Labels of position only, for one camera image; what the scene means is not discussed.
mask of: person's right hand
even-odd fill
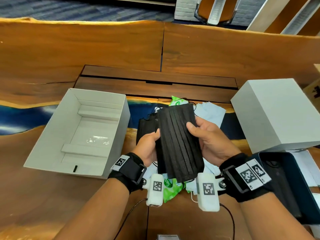
[[[191,122],[187,122],[186,127],[199,138],[202,156],[208,162],[219,167],[225,160],[241,153],[216,124],[197,116],[195,121],[199,127]]]

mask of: forearm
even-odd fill
[[[126,186],[115,178],[108,179],[54,239],[112,240],[128,199]]]
[[[253,240],[314,240],[273,193],[240,205]]]

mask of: hand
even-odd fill
[[[145,134],[140,138],[132,152],[141,158],[143,164],[149,167],[153,161],[157,160],[156,140],[160,138],[160,129],[157,132]]]
[[[187,122],[188,131],[199,138],[202,156],[210,163],[220,166],[225,160],[241,153],[222,130],[214,123],[195,117],[199,127]]]

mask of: green logo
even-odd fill
[[[172,184],[171,179],[166,178],[166,179],[164,180],[164,185],[165,185],[167,188],[169,188],[169,189],[172,188],[173,184]]]

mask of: black wrist strap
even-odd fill
[[[268,192],[272,192],[272,187],[269,183],[264,184],[263,186],[255,189],[250,190],[247,185],[244,183],[243,179],[240,177],[240,175],[236,172],[235,168],[238,166],[241,166],[248,162],[250,159],[248,156],[244,153],[239,153],[233,157],[230,157],[228,160],[224,161],[221,166],[219,167],[222,176],[225,178],[224,182],[226,184],[226,193],[235,198],[237,202],[244,202],[248,201],[257,197],[260,197]],[[233,173],[232,170],[229,170],[228,173],[226,172],[226,169],[229,169],[230,167],[233,167]],[[237,187],[233,180],[237,179],[237,183],[241,185],[242,192],[239,191],[239,186]]]
[[[141,160],[140,157],[138,157],[135,153],[127,153],[126,156],[129,156],[131,160],[127,160],[126,163],[123,165],[124,168],[122,168],[122,170],[124,170],[126,172],[125,176],[120,170],[120,171],[115,171],[112,170],[108,176],[108,178],[115,178],[118,179],[120,182],[122,182],[127,189],[129,190],[129,193],[138,190],[138,189],[142,189],[142,180],[140,180],[140,182],[138,184],[134,183],[134,181],[138,181],[140,178],[140,174],[138,174],[137,172],[141,172],[140,171],[140,167],[139,165],[143,165],[143,161]]]

